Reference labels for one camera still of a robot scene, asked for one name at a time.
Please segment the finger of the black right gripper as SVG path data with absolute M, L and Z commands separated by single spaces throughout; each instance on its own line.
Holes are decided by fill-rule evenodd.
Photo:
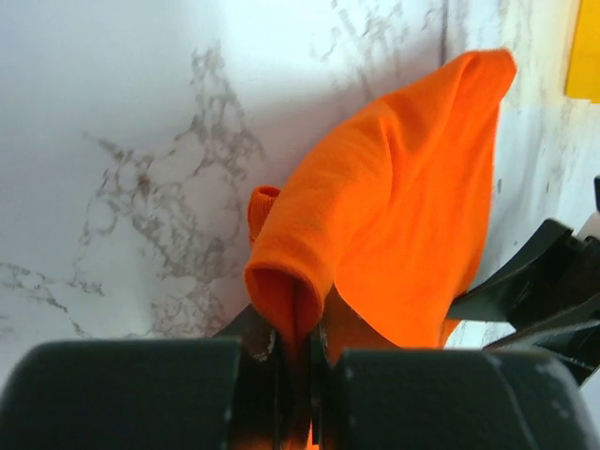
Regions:
M 482 284 L 453 301 L 447 318 L 479 322 L 507 322 L 537 262 L 554 246 L 563 244 L 573 230 L 546 219 L 523 247 Z

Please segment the yellow plastic tray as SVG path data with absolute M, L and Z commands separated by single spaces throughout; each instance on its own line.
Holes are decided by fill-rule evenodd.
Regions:
M 569 98 L 599 103 L 599 0 L 581 0 L 566 73 Z

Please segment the orange t shirt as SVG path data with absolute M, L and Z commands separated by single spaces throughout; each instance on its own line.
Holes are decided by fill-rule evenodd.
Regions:
M 287 449 L 310 435 L 308 339 L 335 296 L 400 348 L 440 349 L 488 232 L 505 49 L 466 52 L 334 128 L 285 187 L 247 208 L 252 306 L 278 331 L 295 388 Z

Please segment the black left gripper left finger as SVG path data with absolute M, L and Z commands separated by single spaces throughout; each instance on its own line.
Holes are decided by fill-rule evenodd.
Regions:
M 276 348 L 277 332 L 254 306 L 248 305 L 213 338 L 233 341 L 243 360 L 268 362 Z

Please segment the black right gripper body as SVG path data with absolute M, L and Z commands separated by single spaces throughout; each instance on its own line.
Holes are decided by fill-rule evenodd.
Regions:
M 508 321 L 514 331 L 487 350 L 533 350 L 564 364 L 578 385 L 599 369 L 599 239 L 568 238 L 533 270 Z

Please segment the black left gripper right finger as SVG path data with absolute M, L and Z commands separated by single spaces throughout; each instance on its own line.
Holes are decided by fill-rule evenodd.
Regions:
M 333 286 L 308 343 L 309 367 L 332 367 L 345 350 L 397 350 L 398 346 L 369 325 Z

